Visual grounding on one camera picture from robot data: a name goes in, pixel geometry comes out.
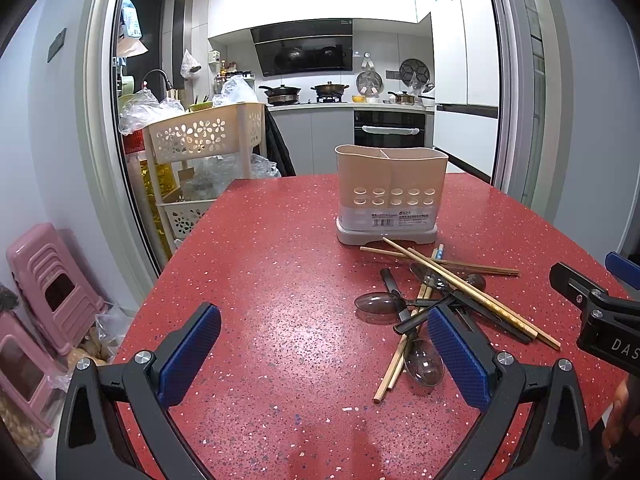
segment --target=gas burner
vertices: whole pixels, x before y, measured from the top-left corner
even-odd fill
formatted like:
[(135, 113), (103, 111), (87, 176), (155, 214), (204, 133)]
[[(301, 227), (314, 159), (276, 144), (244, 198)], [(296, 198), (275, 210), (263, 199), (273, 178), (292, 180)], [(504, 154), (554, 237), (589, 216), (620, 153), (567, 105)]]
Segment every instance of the gas burner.
[(323, 95), (322, 97), (318, 96), (316, 98), (318, 103), (341, 103), (342, 95), (334, 94), (334, 95)]

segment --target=door frame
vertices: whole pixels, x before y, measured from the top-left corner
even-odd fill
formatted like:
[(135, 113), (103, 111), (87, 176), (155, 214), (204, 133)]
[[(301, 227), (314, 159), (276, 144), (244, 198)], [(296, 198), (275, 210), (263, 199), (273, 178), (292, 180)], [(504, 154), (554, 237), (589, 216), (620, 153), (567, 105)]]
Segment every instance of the door frame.
[[(85, 112), (88, 137), (82, 142), (81, 151), (105, 237), (133, 295), (142, 302), (158, 275), (132, 211), (115, 143), (110, 72), (117, 1), (86, 1), (87, 42), (85, 60), (80, 60), (84, 62), (84, 68), (81, 92), (77, 98), (78, 101), (84, 100), (79, 109)], [(500, 164), (497, 165), (494, 182), (496, 187), (518, 200), (518, 193), (522, 196), (521, 188), (524, 187), (529, 160), (533, 99), (532, 70), (529, 74), (521, 70), (525, 64), (518, 63), (522, 56), (526, 56), (521, 40), (523, 9), (524, 1), (494, 0), (502, 75), (497, 150)]]

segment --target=product label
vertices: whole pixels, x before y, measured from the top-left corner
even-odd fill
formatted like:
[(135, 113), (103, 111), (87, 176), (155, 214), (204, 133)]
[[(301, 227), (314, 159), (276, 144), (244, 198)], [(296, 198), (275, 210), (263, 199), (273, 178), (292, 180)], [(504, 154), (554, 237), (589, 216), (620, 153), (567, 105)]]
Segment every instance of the product label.
[(349, 231), (429, 231), (433, 229), (437, 212), (435, 206), (389, 209), (340, 206), (339, 218), (340, 225)]

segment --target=speckled countertop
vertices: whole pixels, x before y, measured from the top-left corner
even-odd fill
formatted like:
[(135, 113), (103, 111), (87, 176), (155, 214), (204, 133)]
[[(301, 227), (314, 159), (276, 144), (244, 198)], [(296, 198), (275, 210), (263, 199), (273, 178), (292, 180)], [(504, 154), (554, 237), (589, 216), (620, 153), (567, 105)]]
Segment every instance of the speckled countertop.
[[(222, 334), (170, 410), (218, 479), (433, 478), (478, 415), (448, 373), (430, 395), (403, 374), (373, 404), (398, 336), (359, 321), (353, 300), (383, 287), (383, 266), (408, 298), (418, 283), (405, 263), (341, 245), (336, 211), (335, 176), (236, 180), (171, 259), (120, 349), (119, 361), (155, 349), (202, 301), (220, 307)], [(521, 363), (571, 359), (593, 424), (623, 373), (577, 349), (578, 311), (551, 289), (548, 271), (562, 260), (613, 295), (622, 288), (551, 225), (467, 174), (447, 175), (438, 227), (445, 258), (521, 270), (488, 277), (487, 292), (558, 338), (562, 351), (485, 332)], [(123, 411), (143, 466), (161, 478)], [(503, 471), (526, 415), (522, 406), (487, 478)]]

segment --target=oven handle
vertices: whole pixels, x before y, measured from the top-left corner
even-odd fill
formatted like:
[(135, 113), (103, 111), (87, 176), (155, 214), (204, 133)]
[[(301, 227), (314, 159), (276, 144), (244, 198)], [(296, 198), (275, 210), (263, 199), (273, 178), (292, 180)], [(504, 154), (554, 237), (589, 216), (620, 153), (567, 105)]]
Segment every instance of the oven handle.
[(417, 135), (420, 128), (384, 128), (382, 126), (362, 126), (362, 131), (368, 134), (383, 135)]

